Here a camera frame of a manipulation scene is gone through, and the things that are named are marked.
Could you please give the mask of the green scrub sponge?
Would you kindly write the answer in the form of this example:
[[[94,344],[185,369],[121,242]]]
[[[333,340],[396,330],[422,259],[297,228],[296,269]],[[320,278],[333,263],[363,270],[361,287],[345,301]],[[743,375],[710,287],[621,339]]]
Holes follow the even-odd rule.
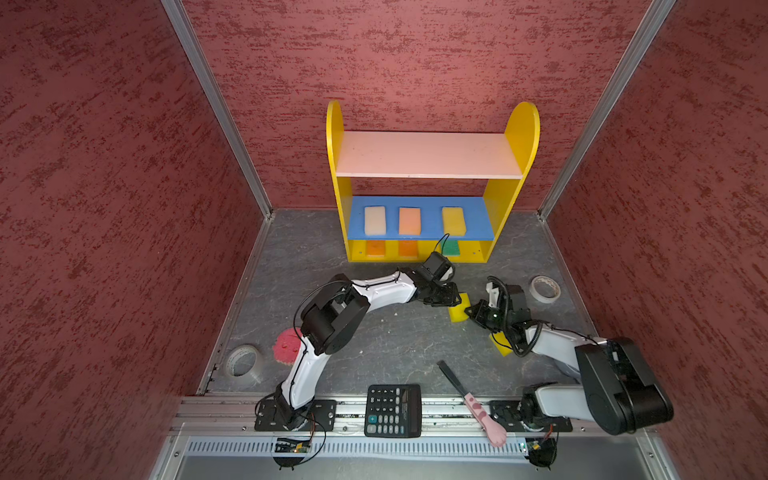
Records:
[[[444,240],[440,246],[440,253],[446,257],[459,257],[460,246],[456,240]]]

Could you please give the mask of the peach orange sponge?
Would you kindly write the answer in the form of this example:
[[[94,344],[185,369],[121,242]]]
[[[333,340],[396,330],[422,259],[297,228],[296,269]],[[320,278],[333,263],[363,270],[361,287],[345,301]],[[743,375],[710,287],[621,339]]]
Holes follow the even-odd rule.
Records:
[[[421,229],[421,209],[416,207],[401,207],[399,209],[399,235],[418,237],[421,235]]]

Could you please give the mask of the yellow orange scrub sponge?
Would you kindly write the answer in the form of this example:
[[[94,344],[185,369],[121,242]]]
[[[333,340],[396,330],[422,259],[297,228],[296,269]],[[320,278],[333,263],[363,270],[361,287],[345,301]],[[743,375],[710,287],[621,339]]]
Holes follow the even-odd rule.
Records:
[[[367,240],[366,241],[366,257],[367,258],[385,258],[386,242],[384,240]]]

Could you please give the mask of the pale pink sponge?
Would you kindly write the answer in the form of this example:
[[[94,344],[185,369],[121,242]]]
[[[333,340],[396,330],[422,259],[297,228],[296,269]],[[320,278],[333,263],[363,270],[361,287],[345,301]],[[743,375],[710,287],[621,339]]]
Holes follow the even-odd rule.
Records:
[[[368,237],[383,236],[387,232],[386,207],[367,206],[364,208],[364,233]]]

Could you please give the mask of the pink round smiley sponge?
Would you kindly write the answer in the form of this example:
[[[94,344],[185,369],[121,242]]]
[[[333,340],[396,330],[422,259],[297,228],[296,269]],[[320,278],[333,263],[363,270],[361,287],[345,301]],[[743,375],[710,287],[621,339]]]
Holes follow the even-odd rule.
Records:
[[[272,347],[274,360],[282,365],[291,366],[303,349],[301,334],[293,328],[281,332]]]

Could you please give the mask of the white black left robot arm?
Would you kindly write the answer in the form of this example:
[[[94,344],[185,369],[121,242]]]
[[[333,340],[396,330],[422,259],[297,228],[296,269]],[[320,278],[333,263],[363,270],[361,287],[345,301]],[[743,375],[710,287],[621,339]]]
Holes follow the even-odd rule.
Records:
[[[399,268],[368,280],[344,274],[311,292],[294,314],[300,347],[288,377],[276,388],[276,409],[290,429],[308,420],[319,379],[330,356],[345,347],[367,314],[392,305],[420,302],[453,307],[461,302],[451,263]]]

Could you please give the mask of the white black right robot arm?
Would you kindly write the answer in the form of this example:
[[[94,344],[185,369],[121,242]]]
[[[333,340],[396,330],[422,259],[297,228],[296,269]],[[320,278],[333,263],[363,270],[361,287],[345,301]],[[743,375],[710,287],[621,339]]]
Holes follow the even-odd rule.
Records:
[[[674,418],[674,407],[639,347],[629,338],[602,338],[535,319],[518,285],[490,277],[488,297],[459,311],[490,333],[503,355],[550,358],[572,384],[524,390],[513,418],[528,431],[559,419],[598,425],[610,435],[633,433]]]

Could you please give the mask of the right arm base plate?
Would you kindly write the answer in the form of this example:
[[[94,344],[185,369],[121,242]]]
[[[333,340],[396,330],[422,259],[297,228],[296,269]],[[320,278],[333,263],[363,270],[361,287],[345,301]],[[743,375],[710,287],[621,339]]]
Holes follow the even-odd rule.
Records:
[[[491,400],[488,403],[492,418],[500,423],[507,432],[512,433],[553,433],[573,431],[572,423],[564,417],[544,417],[535,420],[534,425],[526,425],[521,416],[518,400]]]

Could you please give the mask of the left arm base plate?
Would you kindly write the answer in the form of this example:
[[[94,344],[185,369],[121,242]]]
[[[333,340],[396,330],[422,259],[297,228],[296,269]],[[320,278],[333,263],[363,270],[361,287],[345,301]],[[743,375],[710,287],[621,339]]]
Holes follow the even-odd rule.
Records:
[[[337,402],[315,400],[298,411],[282,408],[273,398],[260,400],[254,409],[257,432],[330,432],[334,429]]]

